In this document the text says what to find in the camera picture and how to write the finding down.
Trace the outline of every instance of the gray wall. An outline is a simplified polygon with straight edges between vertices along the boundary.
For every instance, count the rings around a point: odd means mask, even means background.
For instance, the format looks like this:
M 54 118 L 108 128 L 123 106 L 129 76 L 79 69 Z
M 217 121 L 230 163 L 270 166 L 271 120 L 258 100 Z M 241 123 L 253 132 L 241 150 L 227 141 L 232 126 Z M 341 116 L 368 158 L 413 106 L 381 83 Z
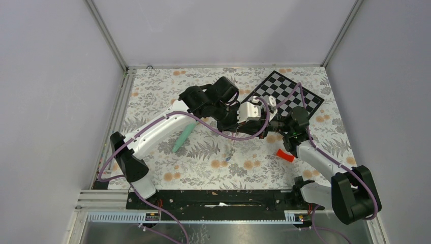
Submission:
M 0 4 L 0 243 L 61 242 L 121 70 L 84 1 Z
M 430 12 L 430 1 L 365 1 L 327 69 L 391 244 L 429 243 Z
M 320 64 L 355 0 L 96 0 L 129 65 Z

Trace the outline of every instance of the red object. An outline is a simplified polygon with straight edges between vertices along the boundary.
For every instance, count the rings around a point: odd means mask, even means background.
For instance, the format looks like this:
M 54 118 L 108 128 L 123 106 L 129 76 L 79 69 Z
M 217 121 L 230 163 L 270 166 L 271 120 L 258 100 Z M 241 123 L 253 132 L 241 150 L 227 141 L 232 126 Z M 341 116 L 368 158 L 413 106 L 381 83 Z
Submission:
M 285 159 L 291 163 L 295 159 L 295 156 L 287 154 L 287 153 L 283 152 L 283 150 L 281 150 L 281 149 L 279 149 L 279 151 L 277 151 L 277 156 L 279 156 L 280 158 Z

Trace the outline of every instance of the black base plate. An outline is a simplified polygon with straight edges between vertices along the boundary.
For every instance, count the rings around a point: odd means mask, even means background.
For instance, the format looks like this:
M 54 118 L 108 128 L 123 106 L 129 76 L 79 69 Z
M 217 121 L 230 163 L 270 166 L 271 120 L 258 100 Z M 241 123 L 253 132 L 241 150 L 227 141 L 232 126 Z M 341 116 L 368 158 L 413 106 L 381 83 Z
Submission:
M 285 220 L 285 210 L 308 210 L 308 204 L 297 206 L 290 191 L 243 190 L 243 191 L 200 191 L 160 190 L 147 199 L 176 218 L 187 221 L 238 221 L 238 220 Z M 143 203 L 135 193 L 129 193 L 126 209 L 153 209 Z M 215 206 L 224 203 L 235 206 Z M 162 215 L 162 220 L 172 220 Z

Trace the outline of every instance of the chessboard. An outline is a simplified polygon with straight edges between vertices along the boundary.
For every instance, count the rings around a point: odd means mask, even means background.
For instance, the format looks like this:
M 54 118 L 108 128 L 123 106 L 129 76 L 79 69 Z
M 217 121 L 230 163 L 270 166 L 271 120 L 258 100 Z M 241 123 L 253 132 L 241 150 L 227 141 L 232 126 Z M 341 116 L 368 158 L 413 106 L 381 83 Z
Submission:
M 296 82 L 287 78 L 286 76 L 280 74 L 277 71 L 273 71 L 268 77 L 265 78 L 262 83 L 260 83 L 244 100 L 251 100 L 252 96 L 264 97 L 266 95 L 275 97 L 277 104 L 284 100 L 289 93 L 292 92 L 293 88 L 296 86 Z M 324 99 L 320 96 L 316 95 L 312 91 L 302 87 L 304 94 L 304 101 L 307 104 L 307 111 L 310 115 L 310 118 L 317 111 L 317 109 L 322 105 Z M 301 93 L 299 92 L 299 88 L 294 91 L 293 95 L 289 98 L 289 100 L 280 106 L 279 114 L 281 116 L 286 116 L 292 108 L 296 106 L 302 106 Z

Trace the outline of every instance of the metal frame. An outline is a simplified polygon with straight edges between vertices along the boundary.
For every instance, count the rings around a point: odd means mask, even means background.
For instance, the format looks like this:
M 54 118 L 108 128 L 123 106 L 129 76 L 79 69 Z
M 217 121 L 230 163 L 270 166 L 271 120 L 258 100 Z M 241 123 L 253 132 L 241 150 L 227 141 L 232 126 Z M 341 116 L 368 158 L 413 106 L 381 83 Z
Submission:
M 108 28 L 105 25 L 105 22 L 102 19 L 102 16 L 99 13 L 99 10 L 96 7 L 96 4 L 93 2 L 93 0 L 85 0 L 85 3 L 87 4 L 88 10 L 90 11 L 91 15 L 96 21 L 97 26 L 99 27 L 100 32 L 102 33 L 103 37 L 105 38 L 106 44 L 108 44 L 109 48 L 112 51 L 112 54 L 114 54 L 115 59 L 117 60 L 118 64 L 122 68 L 122 70 L 125 72 L 127 71 L 127 64 L 124 61 L 124 58 L 122 57 L 120 50 L 118 49 L 117 45 L 114 42 L 114 39 L 111 36 L 111 33 L 109 32 Z
M 341 27 L 334 43 L 332 44 L 331 48 L 329 49 L 328 54 L 326 55 L 325 59 L 323 60 L 321 66 L 326 68 L 331 61 L 332 57 L 334 56 L 335 51 L 337 50 L 338 46 L 341 43 L 341 40 L 343 39 L 344 35 L 346 34 L 347 30 L 350 27 L 350 24 L 352 23 L 353 19 L 355 18 L 356 14 L 359 11 L 359 8 L 361 7 L 364 0 L 356 0 L 355 4 L 353 5 L 352 9 L 350 10 L 349 15 L 346 18 L 346 21 L 344 21 L 343 26 Z
M 129 103 L 130 93 L 132 92 L 133 82 L 135 80 L 136 69 L 128 69 L 125 78 L 122 80 L 115 98 L 115 104 L 109 119 L 109 125 L 106 129 L 105 136 L 102 142 L 100 152 L 96 160 L 96 167 L 94 174 L 91 178 L 90 189 L 97 177 L 97 171 L 100 164 L 108 159 L 112 153 L 109 136 L 115 131 L 120 131 L 122 128 L 122 121 L 126 115 L 127 104 Z M 112 162 L 109 164 L 108 169 L 112 169 Z
M 137 69 L 145 69 L 147 66 L 133 66 L 128 67 L 127 63 L 123 59 L 121 52 L 119 51 L 117 45 L 115 44 L 108 28 L 106 27 L 105 22 L 103 21 L 95 3 L 93 0 L 84 0 L 88 6 L 89 11 L 91 12 L 93 18 L 98 25 L 103 37 L 106 40 L 107 45 L 111 49 L 115 59 L 117 60 L 120 67 L 124 70 L 125 76 L 121 81 L 121 84 L 118 88 L 118 92 L 115 98 L 115 104 L 111 112 L 109 126 L 105 132 L 104 141 L 102 143 L 100 153 L 98 154 L 95 173 L 91 179 L 91 186 L 93 182 L 96 180 L 97 171 L 101 162 L 105 162 L 108 156 L 112 153 L 110 149 L 110 141 L 109 135 L 115 131 L 120 131 L 122 128 L 122 121 L 126 114 L 127 104 L 129 102 L 131 89 L 133 87 L 133 82 L 135 79 Z M 350 27 L 353 18 L 356 16 L 360 6 L 362 5 L 364 0 L 356 0 L 353 5 L 346 21 L 344 22 L 342 28 L 340 29 L 334 43 L 332 44 L 328 54 L 324 58 L 322 64 L 311 64 L 311 65 L 288 65 L 290 67 L 327 67 L 331 58 L 334 55 L 334 52 L 338 48 L 340 42 L 342 41 L 346 31 Z M 234 65 L 236 67 L 247 67 L 247 68 L 260 68 L 260 67 L 285 67 L 284 65 Z M 156 66 L 151 68 L 230 68 L 232 65 L 181 65 L 181 66 Z M 78 244 L 81 242 L 83 233 L 85 231 L 85 225 L 88 222 L 89 214 L 94 212 L 103 212 L 105 215 L 109 215 L 110 213 L 118 215 L 118 213 L 157 213 L 156 210 L 127 210 L 126 202 L 128 197 L 128 191 L 126 190 L 82 190 L 79 196 L 76 210 L 73 212 L 73 215 L 70 220 L 70 228 L 65 235 L 66 243 L 70 244 Z M 288 214 L 299 214 L 303 213 L 302 211 L 289 211 Z M 241 223 L 251 223 L 247 221 L 237 221 L 232 222 L 232 224 L 241 224 Z M 253 223 L 284 223 L 284 222 L 259 222 L 254 221 Z M 389 243 L 385 229 L 380 220 L 380 214 L 377 215 L 372 221 L 368 221 L 368 228 L 370 230 L 372 239 L 374 243 L 378 244 L 387 244 Z
M 85 226 L 88 222 L 105 223 L 135 223 L 136 216 L 156 214 L 157 210 L 127 210 L 127 190 L 82 190 L 79 196 L 77 209 L 72 216 L 74 223 L 66 243 L 79 244 L 83 237 Z M 332 210 L 319 212 L 332 213 Z M 290 215 L 304 214 L 304 210 L 286 211 L 287 219 Z M 174 221 L 163 221 L 166 224 L 176 224 Z M 294 224 L 291 221 L 182 221 L 184 224 Z M 372 221 L 367 221 L 374 244 L 389 244 L 385 229 L 383 228 L 380 214 Z
M 272 65 L 139 65 L 129 66 L 130 69 L 202 69 L 202 68 L 278 68 L 278 67 L 320 67 L 320 64 L 307 64 L 307 65 L 292 65 L 292 64 L 272 64 Z

